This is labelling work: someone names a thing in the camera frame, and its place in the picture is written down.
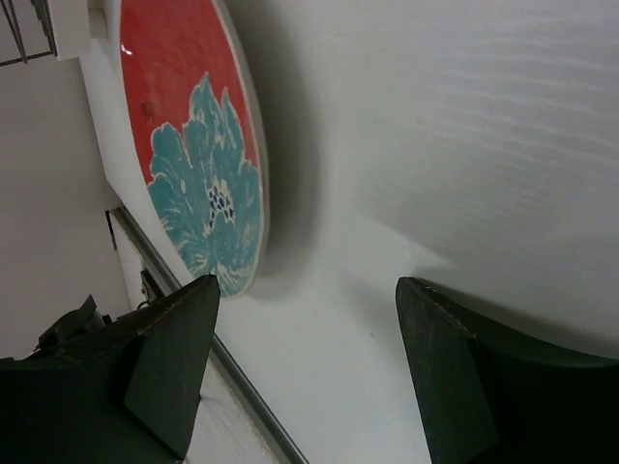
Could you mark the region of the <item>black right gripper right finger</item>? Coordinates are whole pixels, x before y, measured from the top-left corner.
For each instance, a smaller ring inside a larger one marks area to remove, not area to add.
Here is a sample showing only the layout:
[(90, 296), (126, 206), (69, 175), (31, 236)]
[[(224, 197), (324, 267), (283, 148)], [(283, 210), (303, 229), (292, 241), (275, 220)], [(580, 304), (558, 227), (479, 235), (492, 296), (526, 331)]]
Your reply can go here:
[(432, 462), (617, 462), (616, 360), (519, 332), (412, 276), (396, 306)]

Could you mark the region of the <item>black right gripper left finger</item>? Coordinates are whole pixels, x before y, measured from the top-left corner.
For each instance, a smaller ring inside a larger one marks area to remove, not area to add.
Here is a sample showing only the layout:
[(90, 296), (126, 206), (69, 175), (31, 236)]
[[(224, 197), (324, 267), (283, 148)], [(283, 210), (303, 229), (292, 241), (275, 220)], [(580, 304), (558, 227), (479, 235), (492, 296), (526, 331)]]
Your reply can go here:
[(3, 359), (2, 462), (184, 462), (220, 299), (204, 275), (89, 333)]

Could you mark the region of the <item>red plate with teal flower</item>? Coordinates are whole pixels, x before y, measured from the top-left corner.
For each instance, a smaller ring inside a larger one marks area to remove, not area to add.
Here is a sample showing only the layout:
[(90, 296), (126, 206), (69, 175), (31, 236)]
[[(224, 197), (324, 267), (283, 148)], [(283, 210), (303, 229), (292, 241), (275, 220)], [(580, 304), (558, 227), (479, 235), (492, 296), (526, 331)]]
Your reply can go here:
[(251, 286), (268, 234), (266, 147), (251, 76), (220, 1), (124, 1), (123, 85), (146, 188), (192, 276)]

